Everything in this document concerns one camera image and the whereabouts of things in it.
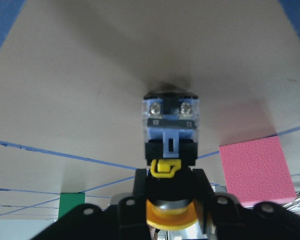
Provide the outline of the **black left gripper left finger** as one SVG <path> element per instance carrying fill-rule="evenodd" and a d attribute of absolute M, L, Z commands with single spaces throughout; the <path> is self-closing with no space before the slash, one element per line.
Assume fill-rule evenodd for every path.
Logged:
<path fill-rule="evenodd" d="M 118 238 L 120 240 L 150 240 L 146 211 L 146 169 L 137 169 L 133 191 L 122 198 L 117 207 Z"/>

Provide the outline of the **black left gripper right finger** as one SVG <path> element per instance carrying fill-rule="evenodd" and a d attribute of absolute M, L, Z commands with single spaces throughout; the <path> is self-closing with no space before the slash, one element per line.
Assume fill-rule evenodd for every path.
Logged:
<path fill-rule="evenodd" d="M 202 169 L 193 169 L 192 175 L 193 203 L 203 236 L 208 240 L 215 226 L 218 240 L 240 239 L 237 230 L 243 227 L 243 221 L 237 198 L 228 193 L 215 193 Z"/>

